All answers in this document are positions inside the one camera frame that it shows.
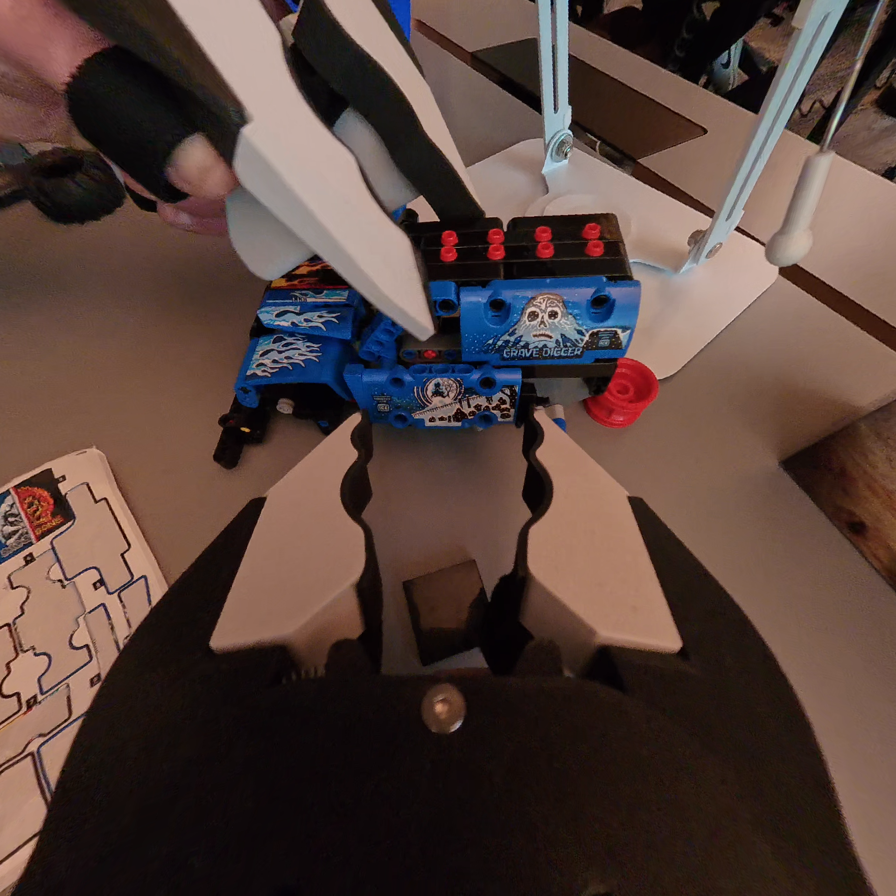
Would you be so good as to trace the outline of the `black flat toy panel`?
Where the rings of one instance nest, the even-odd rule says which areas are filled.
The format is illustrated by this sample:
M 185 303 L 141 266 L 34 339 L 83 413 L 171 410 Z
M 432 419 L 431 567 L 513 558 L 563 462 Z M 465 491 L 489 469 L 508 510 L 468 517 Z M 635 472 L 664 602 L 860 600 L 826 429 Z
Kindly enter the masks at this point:
M 406 580 L 402 588 L 423 666 L 479 648 L 488 599 L 475 560 Z

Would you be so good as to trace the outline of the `person's left hand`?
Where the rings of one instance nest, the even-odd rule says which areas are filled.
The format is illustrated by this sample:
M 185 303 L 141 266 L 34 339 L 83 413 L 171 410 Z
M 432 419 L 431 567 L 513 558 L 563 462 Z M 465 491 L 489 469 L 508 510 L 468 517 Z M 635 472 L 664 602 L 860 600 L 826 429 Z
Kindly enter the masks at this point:
M 86 147 L 68 116 L 64 90 L 85 59 L 110 45 L 58 2 L 3 1 L 2 141 Z M 160 203 L 165 222 L 188 232 L 227 234 L 225 198 L 238 181 L 206 137 L 185 138 L 164 174 L 188 195 L 179 203 Z

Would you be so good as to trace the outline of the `blue printed toy panel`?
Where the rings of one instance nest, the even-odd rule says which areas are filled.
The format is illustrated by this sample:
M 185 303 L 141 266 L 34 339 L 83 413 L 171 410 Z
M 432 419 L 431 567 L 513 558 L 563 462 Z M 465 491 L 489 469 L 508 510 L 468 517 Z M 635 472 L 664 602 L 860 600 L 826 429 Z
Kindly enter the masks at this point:
M 486 429 L 513 423 L 521 392 L 519 368 L 488 364 L 349 364 L 343 376 L 372 423 L 397 429 Z

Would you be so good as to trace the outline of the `blue black toy truck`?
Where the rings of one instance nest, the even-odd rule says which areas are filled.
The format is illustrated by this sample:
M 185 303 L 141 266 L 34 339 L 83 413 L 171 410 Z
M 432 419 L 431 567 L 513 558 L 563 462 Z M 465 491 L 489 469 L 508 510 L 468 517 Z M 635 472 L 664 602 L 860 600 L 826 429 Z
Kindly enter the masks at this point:
M 256 312 L 233 402 L 218 420 L 213 459 L 222 468 L 263 442 L 275 411 L 323 434 L 367 414 L 345 382 L 349 364 L 519 368 L 516 417 L 505 423 L 517 426 L 532 405 L 606 389 L 642 297 L 614 214 L 455 222 L 406 209 L 399 227 L 422 256 L 434 335 L 414 337 L 320 257 L 297 264 L 269 283 Z

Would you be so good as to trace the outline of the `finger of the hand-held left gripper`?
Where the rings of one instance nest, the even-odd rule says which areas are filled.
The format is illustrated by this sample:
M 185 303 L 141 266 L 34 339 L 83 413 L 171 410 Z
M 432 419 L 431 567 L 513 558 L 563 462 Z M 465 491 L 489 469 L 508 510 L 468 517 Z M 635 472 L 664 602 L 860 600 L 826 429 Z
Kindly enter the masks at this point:
M 388 211 L 424 197 L 442 220 L 484 218 L 409 40 L 387 2 L 305 1 L 289 47 L 302 92 Z
M 432 335 L 414 247 L 302 95 L 261 4 L 170 6 L 245 112 L 233 157 L 240 184 L 372 305 L 415 337 Z

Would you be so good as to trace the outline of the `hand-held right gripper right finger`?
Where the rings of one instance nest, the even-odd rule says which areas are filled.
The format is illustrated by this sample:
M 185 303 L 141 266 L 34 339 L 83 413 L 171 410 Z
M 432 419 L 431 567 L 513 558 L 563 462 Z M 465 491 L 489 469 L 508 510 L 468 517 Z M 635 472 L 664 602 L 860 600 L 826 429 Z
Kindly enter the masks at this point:
M 553 641 L 574 675 L 605 645 L 678 653 L 682 638 L 625 489 L 543 409 L 531 411 L 522 447 L 531 517 L 492 593 L 492 670 L 512 672 L 532 639 Z

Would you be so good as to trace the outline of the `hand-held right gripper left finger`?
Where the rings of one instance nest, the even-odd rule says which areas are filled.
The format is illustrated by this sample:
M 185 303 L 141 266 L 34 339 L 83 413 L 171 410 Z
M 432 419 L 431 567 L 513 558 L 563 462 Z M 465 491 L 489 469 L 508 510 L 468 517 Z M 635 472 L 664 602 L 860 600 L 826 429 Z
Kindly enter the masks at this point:
M 210 647 L 281 645 L 302 669 L 359 640 L 382 667 L 383 591 L 372 533 L 367 414 L 355 413 L 268 492 Z

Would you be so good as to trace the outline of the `white sticker sheet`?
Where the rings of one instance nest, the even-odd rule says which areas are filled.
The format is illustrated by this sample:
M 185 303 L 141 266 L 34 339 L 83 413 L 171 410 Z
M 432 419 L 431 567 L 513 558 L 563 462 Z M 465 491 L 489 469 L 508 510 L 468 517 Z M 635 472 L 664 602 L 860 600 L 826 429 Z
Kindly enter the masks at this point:
M 167 588 L 99 450 L 2 487 L 2 894 L 28 862 L 96 689 Z

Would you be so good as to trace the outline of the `red toy wheel rim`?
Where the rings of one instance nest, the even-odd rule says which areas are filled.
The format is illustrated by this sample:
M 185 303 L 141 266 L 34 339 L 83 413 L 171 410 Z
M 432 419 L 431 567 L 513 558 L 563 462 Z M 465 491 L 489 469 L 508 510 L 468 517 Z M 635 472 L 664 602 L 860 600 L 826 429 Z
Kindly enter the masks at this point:
M 588 416 L 604 427 L 631 426 L 658 395 L 658 379 L 645 364 L 623 357 L 600 395 L 585 399 Z

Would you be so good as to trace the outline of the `white metal stand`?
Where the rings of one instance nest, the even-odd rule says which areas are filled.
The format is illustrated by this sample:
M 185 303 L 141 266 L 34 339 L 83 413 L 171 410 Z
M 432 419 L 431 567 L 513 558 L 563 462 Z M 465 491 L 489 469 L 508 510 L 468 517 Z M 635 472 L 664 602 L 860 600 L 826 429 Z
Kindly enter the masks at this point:
M 568 13 L 539 1 L 544 138 L 469 169 L 492 214 L 611 211 L 619 216 L 642 307 L 628 352 L 660 379 L 673 375 L 777 279 L 755 241 L 735 233 L 745 205 L 832 37 L 845 1 L 804 1 L 797 32 L 712 219 L 580 151 L 571 143 Z

